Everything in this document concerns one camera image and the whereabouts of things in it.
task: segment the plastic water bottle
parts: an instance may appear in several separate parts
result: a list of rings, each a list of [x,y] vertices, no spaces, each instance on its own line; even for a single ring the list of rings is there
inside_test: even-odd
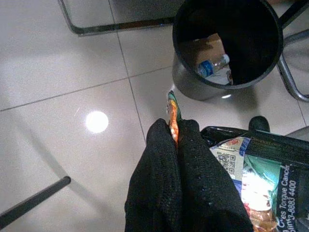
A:
[[[212,62],[211,60],[203,61],[197,66],[197,73],[200,74],[202,77],[206,78],[222,69],[229,62],[230,58],[227,54],[224,54],[223,56],[221,56],[220,60],[217,60],[215,62]]]

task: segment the bottle cap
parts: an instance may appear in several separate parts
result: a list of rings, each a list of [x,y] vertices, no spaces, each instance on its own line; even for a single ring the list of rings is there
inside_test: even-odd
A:
[[[224,60],[226,61],[227,64],[230,62],[230,57],[228,57],[227,54],[224,54],[223,58],[224,58]]]

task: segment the qr code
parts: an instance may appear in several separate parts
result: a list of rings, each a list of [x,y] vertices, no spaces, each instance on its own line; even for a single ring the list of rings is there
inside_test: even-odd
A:
[[[224,169],[227,170],[229,174],[234,175],[236,156],[222,152],[217,152],[217,156],[218,161]]]

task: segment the black trash can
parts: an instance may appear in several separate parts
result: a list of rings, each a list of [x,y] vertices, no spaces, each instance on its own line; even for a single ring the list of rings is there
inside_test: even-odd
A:
[[[218,33],[230,57],[233,85],[220,85],[199,76],[185,60],[179,44]],[[282,52],[282,27],[265,0],[187,0],[173,26],[173,80],[187,97],[206,100],[224,96],[262,80]]]

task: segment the black mesh glove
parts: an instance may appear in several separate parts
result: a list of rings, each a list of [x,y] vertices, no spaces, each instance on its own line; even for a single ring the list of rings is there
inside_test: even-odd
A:
[[[126,232],[249,232],[234,184],[209,151],[196,121],[179,122],[178,151],[163,119],[147,134],[126,202]]]

